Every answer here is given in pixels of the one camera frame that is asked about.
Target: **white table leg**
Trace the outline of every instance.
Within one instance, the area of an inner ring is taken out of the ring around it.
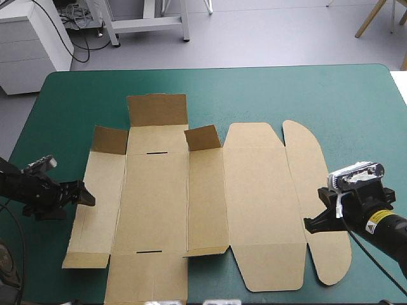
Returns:
[[[110,37],[110,42],[112,43],[113,46],[119,46],[120,43],[113,30],[112,16],[109,14],[109,9],[107,8],[109,4],[106,3],[106,0],[97,0],[97,1],[99,3],[99,9],[102,12],[102,17],[104,24],[106,25],[107,33],[109,34]]]
[[[190,27],[188,25],[188,10],[186,9],[186,0],[179,0],[181,7],[181,21],[183,23],[184,41],[190,41]]]
[[[206,5],[209,14],[211,15],[214,12],[214,10],[212,9],[212,0],[203,0],[203,1]]]

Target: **metal stand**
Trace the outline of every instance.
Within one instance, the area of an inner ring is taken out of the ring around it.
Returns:
[[[155,0],[144,0],[144,11],[142,19],[119,20],[116,21],[111,13],[108,0],[98,0],[99,8],[102,12],[103,21],[109,33],[113,46],[120,46],[118,34],[149,32],[183,28],[184,41],[190,40],[190,30],[188,27],[188,11],[186,0],[179,0],[181,16],[155,18]]]
[[[211,15],[213,14],[214,10],[212,9],[212,0],[203,0],[205,3],[206,9],[208,13]],[[168,7],[170,6],[171,0],[162,0],[162,8],[161,8],[161,16],[164,16],[168,11]]]

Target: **white cabinet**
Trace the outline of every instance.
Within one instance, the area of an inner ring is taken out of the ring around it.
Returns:
[[[69,51],[73,45],[51,0],[37,0],[57,26]],[[72,57],[43,10],[16,0],[0,10],[0,86],[7,94],[38,92],[49,73],[69,71]]]

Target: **gray floor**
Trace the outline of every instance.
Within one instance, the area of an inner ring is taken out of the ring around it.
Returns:
[[[354,34],[375,0],[213,0],[209,16],[202,0],[188,0],[191,41],[179,30],[122,34],[121,47],[94,51],[71,69],[176,69],[278,65],[380,63],[398,70],[407,51],[407,27],[390,34],[390,1],[360,39]],[[111,0],[116,19],[139,17],[142,1]],[[170,14],[178,11],[173,0]],[[397,4],[396,18],[405,9]],[[91,46],[104,44],[88,33]],[[80,36],[72,37],[82,43]],[[84,51],[77,51],[84,58]],[[36,95],[0,92],[0,156],[9,158]]]

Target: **wooden chair leg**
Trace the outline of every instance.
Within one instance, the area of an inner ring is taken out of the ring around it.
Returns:
[[[370,22],[376,17],[377,13],[380,11],[380,9],[383,7],[383,5],[386,3],[386,0],[379,0],[375,7],[371,10],[369,16],[366,18],[366,20],[363,22],[359,30],[357,31],[355,37],[359,38],[362,36],[364,30],[369,26]]]
[[[402,64],[400,70],[402,70],[402,71],[407,70],[407,52],[406,52],[406,56],[404,56],[404,62]]]
[[[399,25],[404,25],[407,21],[407,10],[406,13],[404,13],[403,17],[401,17]]]

